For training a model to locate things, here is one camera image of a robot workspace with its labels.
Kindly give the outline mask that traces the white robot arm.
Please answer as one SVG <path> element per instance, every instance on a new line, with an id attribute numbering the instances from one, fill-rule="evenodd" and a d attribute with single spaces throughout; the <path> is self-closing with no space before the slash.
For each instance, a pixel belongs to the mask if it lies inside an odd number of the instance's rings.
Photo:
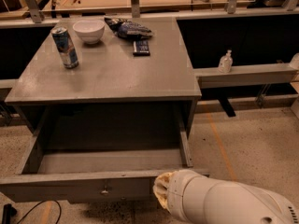
<path id="1" fill-rule="evenodd" d="M 192 170 L 159 175 L 153 193 L 172 217 L 189 224 L 299 224 L 284 196 Z"/>

